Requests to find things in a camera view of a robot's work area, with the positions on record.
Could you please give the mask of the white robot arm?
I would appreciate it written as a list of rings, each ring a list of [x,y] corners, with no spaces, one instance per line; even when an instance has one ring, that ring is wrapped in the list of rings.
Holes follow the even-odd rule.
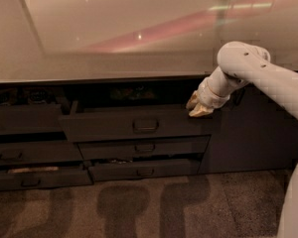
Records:
[[[217,61],[218,67],[186,104],[191,117],[213,113],[251,83],[298,120],[298,72],[273,64],[267,49],[229,42],[220,48]],[[298,238],[298,163],[286,190],[277,238]]]

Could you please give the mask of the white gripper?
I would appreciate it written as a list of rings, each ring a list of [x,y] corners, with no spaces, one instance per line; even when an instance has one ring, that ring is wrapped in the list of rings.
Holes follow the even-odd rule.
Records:
[[[230,95],[221,97],[213,93],[208,84],[208,78],[205,78],[194,91],[186,104],[186,109],[190,117],[202,117],[209,115],[213,109],[222,108],[230,99]]]

